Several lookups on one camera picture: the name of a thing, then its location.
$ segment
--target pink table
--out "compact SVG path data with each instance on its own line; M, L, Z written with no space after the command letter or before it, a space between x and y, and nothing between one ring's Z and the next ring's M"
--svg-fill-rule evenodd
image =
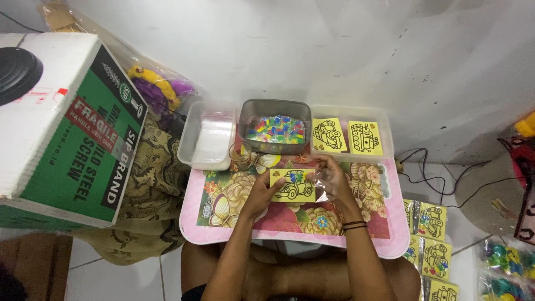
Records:
M180 213L182 234L188 241L200 245L227 241L232 229L226 227L232 227L232 216L238 213L237 208L241 209L240 197L246 198L246 195L243 195L244 191L252 185L247 184L247 181L254 182L255 173L264 169L262 165L267 165L265 162L270 161L271 164L265 167L283 168L288 164L292 164L294 168L313 166L315 161L311 161L307 156L307 154L274 156L278 158L272 161L265 157L259 160L260 165L254 165L248 174L237 172L237 170L234 172L192 170ZM341 163L342 165L345 167L350 184L354 184L356 195L359 195L359 189L360 192L364 189L368 195L382 194L373 199L372 197L363 198L364 208L369 213L367 215L369 232L377 253L385 259L402 256L409 246L410 237L394 160L390 158L377 165ZM231 192L229 189L238 186L232 185L233 181L244 184ZM366 190L367 187L373 185L378 186L379 191L377 189L375 192L371 189ZM215 206L225 206L226 211L219 210L219 212L223 211L228 215L222 218L214 217ZM341 227L343 217L334 214L336 209L331 203L306 203L300 207L299 205L292 206L295 205L272 203L267 213L264 213L264 216L255 223L253 239L298 240L346 247L346 238L339 236L337 232ZM320 229L317 223L318 218L327 218L328 227Z

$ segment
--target leg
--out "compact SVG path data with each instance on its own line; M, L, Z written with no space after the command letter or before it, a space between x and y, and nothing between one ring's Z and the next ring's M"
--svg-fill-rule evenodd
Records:
M244 299L266 300L267 296L310 297L320 300L351 299L347 259L344 253L290 266L250 261ZM420 276L403 258L382 260L399 301L416 301Z
M182 293L207 284L219 260L219 246L195 245L185 242L182 247L180 282Z

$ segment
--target white tiled floor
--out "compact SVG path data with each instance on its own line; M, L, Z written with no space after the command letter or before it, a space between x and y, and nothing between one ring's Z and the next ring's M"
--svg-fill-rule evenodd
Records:
M413 182L422 179L421 166L406 163L404 172ZM455 179L465 169L459 165L427 164L427 178L441 176L446 179L444 191L453 189ZM425 183L412 184L400 175L403 196L425 202L438 204L440 195L433 192ZM430 183L439 191L442 180L431 180ZM444 205L456 205L455 197L444 196ZM472 245L489 235L472 225L459 209L449 208L447 214L446 235L453 245L450 281L459 284L461 294L458 301L474 300L476 289L475 247ZM299 242L273 241L256 242L271 248L279 247L299 257L310 257L321 253L322 247ZM181 248L160 258L150 258L131 266L115 266L100 259L100 256L87 243L75 239L71 255L71 270L67 279L65 300L180 300L180 255Z

